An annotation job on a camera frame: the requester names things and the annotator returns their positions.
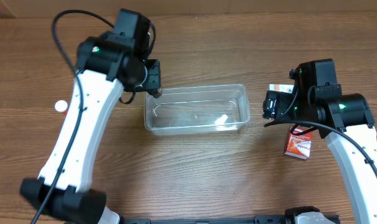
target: red box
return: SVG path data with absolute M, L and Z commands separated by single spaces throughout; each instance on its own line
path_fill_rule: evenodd
M 294 133 L 300 133 L 305 131 L 302 128 L 295 128 Z M 301 159 L 307 159 L 310 157 L 310 148 L 312 147 L 313 132 L 295 136 L 288 130 L 287 142 L 284 149 L 284 154 L 288 156 L 294 156 Z

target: black metal base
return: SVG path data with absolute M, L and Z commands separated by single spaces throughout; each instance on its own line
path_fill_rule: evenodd
M 335 224 L 340 224 L 338 215 L 326 216 Z M 285 215 L 256 215 L 254 218 L 210 218 L 193 220 L 150 220 L 128 219 L 124 224 L 283 224 L 291 223 Z
M 124 224 L 294 224 L 295 217 L 305 212 L 319 212 L 313 206 L 304 206 L 287 209 L 285 215 L 256 215 L 254 218 L 210 218 L 192 220 L 150 220 L 129 219 Z M 338 215 L 326 216 L 327 219 L 340 224 Z
M 38 210 L 44 201 L 49 186 L 44 179 L 24 179 L 20 194 Z M 97 224 L 106 206 L 106 194 L 89 190 L 75 193 L 75 188 L 68 186 L 66 190 L 55 189 L 42 214 L 77 224 Z

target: clear plastic container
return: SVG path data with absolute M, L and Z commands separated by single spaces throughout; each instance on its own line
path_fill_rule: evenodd
M 251 119 L 242 84 L 165 88 L 144 99 L 144 123 L 155 135 L 238 130 Z

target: wooden table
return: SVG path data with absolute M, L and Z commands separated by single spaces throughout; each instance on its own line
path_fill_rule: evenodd
M 332 58 L 343 93 L 366 97 L 377 129 L 377 12 L 151 19 L 152 58 L 161 61 L 164 87 L 244 83 L 252 118 L 241 131 L 158 137 L 144 128 L 142 94 L 131 105 L 117 104 L 93 175 L 108 206 L 127 218 L 173 219 L 252 217 L 313 205 L 353 223 L 325 141 L 315 134 L 306 161 L 283 156 L 288 125 L 263 128 L 262 102 L 269 83 L 292 83 L 288 69 Z M 33 217 L 19 195 L 21 180 L 36 177 L 48 159 L 64 120 L 54 104 L 69 101 L 72 92 L 50 23 L 0 19 L 0 223 Z M 62 19 L 58 27 L 73 61 L 81 41 L 108 29 L 90 17 Z

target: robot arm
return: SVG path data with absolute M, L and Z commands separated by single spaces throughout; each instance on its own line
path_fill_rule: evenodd
M 293 94 L 267 92 L 263 117 L 275 120 L 265 127 L 281 123 L 313 126 L 311 130 L 323 127 L 320 136 L 339 165 L 356 223 L 377 223 L 377 142 L 366 100 L 360 94 L 342 95 L 331 59 L 302 63 L 290 70 L 290 78 L 296 81 Z
M 147 33 L 150 27 L 154 33 L 151 45 Z M 162 94 L 159 61 L 148 59 L 154 40 L 155 27 L 149 19 L 122 9 L 114 31 L 89 37 L 80 44 L 76 78 L 81 89 L 75 80 L 70 108 L 52 154 L 38 179 L 24 179 L 20 188 L 22 196 L 40 211 L 38 214 L 72 223 L 124 223 L 121 215 L 105 206 L 105 193 L 90 189 L 93 166 L 109 116 L 123 91 L 132 92 L 131 99 L 140 91 L 154 98 Z M 67 151 L 80 113 L 80 125 Z M 59 170 L 63 157 L 67 159 Z
M 366 124 L 349 126 L 345 134 L 355 140 L 374 161 L 377 168 L 375 128 Z M 377 223 L 377 178 L 357 148 L 336 133 L 325 138 L 335 157 L 349 195 L 356 223 Z

